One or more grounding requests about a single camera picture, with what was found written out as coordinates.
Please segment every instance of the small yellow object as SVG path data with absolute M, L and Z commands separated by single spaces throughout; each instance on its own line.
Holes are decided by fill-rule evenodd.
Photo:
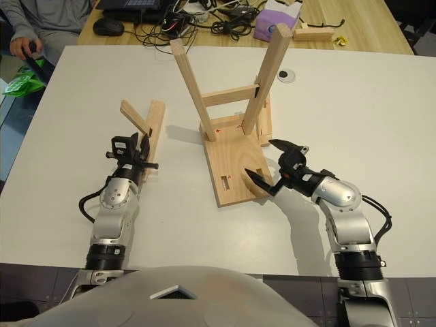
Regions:
M 336 39 L 333 40 L 333 43 L 337 46 L 346 46 L 348 41 L 343 36 L 338 36 Z

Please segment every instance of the hand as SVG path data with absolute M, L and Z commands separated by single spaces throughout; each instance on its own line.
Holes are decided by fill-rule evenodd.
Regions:
M 29 44 L 31 40 L 29 40 L 27 37 L 19 37 L 18 39 L 15 39 L 10 44 L 10 51 L 12 55 L 17 56 L 18 58 L 21 58 L 22 60 L 26 60 L 25 54 L 22 52 L 22 49 L 24 48 L 25 52 L 29 57 L 32 57 L 32 52 L 30 51 Z M 42 50 L 42 43 L 40 39 L 36 39 L 35 41 L 36 45 L 36 51 L 41 52 Z

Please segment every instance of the green bag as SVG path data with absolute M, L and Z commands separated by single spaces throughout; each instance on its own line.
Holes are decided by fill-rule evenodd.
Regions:
M 36 62 L 41 67 L 44 64 L 44 59 L 37 60 Z M 43 88 L 44 83 L 38 80 L 28 67 L 23 66 L 8 84 L 3 94 L 11 95 L 12 97 L 24 97 Z

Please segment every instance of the person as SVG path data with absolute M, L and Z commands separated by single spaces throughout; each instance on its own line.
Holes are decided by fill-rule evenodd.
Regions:
M 77 44 L 79 33 L 97 0 L 0 0 L 14 28 L 10 52 L 25 59 L 29 44 L 56 65 L 65 46 Z

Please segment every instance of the computer mouse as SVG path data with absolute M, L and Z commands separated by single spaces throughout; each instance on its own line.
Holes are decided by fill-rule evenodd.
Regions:
M 115 19 L 100 18 L 94 23 L 93 31 L 101 36 L 120 36 L 124 33 L 124 25 Z

